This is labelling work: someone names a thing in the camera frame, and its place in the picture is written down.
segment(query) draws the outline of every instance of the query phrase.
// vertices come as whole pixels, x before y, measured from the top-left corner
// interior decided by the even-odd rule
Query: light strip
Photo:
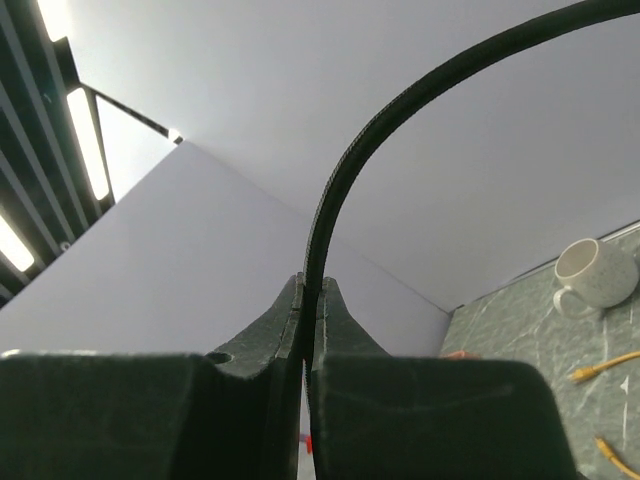
[[[109,182],[107,182],[107,173],[104,170],[98,137],[84,88],[80,87],[67,95],[67,103],[71,110],[73,126],[78,135],[93,194],[98,200],[102,200],[109,193]]]
[[[38,0],[38,6],[51,41],[68,36],[71,22],[66,0]]]
[[[29,249],[2,216],[0,216],[0,251],[21,272],[35,262]]]

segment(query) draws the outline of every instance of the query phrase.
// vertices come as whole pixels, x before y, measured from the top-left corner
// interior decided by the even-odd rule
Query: mug handle
[[[562,315],[563,317],[567,317],[572,320],[580,320],[581,318],[588,317],[593,313],[602,311],[601,308],[594,308],[586,305],[584,310],[582,310],[581,312],[567,312],[562,306],[562,298],[565,295],[573,295],[574,297],[584,302],[582,297],[578,295],[578,293],[575,290],[573,290],[571,287],[564,287],[561,290],[558,290],[553,296],[553,305],[556,307],[556,310],[558,310],[558,313],[560,313],[560,315]]]

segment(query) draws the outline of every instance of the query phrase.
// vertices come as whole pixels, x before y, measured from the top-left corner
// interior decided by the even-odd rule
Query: white wall
[[[0,311],[0,350],[207,352],[303,266],[310,219],[183,143]],[[439,351],[448,316],[338,241],[327,274],[390,353]]]

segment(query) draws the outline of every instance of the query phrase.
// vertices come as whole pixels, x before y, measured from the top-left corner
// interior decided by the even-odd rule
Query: black ceiling grid
[[[81,86],[68,41],[49,40],[37,0],[0,0],[0,27],[0,214],[35,258],[20,272],[0,254],[2,307],[114,199],[95,198],[82,160],[67,104]]]
[[[88,92],[91,92],[93,94],[93,104],[94,104],[95,108],[97,108],[96,103],[95,103],[95,99],[96,98],[101,98],[105,102],[110,103],[111,105],[116,107],[118,110],[123,111],[124,113],[126,113],[126,114],[130,115],[131,117],[135,118],[136,120],[138,120],[140,123],[145,124],[147,127],[149,127],[150,129],[156,131],[157,133],[159,133],[163,137],[167,137],[167,138],[169,137],[169,129],[167,127],[163,127],[158,122],[156,122],[154,120],[151,120],[149,117],[147,117],[147,116],[145,116],[145,115],[143,115],[143,114],[141,114],[139,112],[136,112],[133,108],[127,107],[126,105],[118,102],[117,100],[115,100],[114,98],[110,97],[109,95],[106,95],[105,93],[96,90],[95,88],[92,88],[92,87],[90,87],[88,85],[84,85],[84,87]],[[178,138],[173,140],[173,143],[175,143],[176,145],[180,145],[183,141],[184,141],[184,138],[179,136]]]

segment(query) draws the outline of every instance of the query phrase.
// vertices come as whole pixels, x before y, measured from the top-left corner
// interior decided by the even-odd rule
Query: green marble countertop
[[[636,254],[640,231],[611,243]],[[640,359],[578,385],[568,375],[640,350],[640,293],[636,289],[604,318],[569,320],[553,307],[559,288],[549,267],[459,308],[443,354],[464,349],[536,366],[555,394],[578,469],[590,480],[628,479],[600,453],[593,437],[604,436],[640,472]]]

